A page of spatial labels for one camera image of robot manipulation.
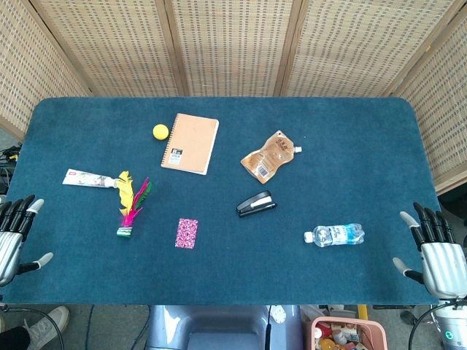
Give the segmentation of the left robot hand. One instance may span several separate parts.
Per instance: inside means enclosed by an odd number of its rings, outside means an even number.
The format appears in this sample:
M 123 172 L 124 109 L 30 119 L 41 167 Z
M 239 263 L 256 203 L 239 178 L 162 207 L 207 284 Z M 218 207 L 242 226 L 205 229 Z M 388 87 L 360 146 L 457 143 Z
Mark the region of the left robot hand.
M 53 253 L 48 252 L 37 260 L 20 262 L 23 245 L 44 202 L 30 195 L 15 202 L 1 203 L 1 287 L 16 276 L 43 268 L 52 260 Z

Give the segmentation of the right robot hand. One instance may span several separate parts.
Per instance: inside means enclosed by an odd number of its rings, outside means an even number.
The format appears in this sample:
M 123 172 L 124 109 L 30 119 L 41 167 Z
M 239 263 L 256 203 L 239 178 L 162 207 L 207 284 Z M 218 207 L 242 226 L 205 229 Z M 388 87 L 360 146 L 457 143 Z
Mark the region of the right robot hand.
M 407 224 L 420 253 L 422 270 L 408 267 L 394 257 L 395 268 L 406 278 L 425 286 L 439 300 L 466 298 L 466 257 L 463 247 L 455 242 L 453 229 L 440 211 L 413 203 L 418 218 L 405 211 L 400 217 Z

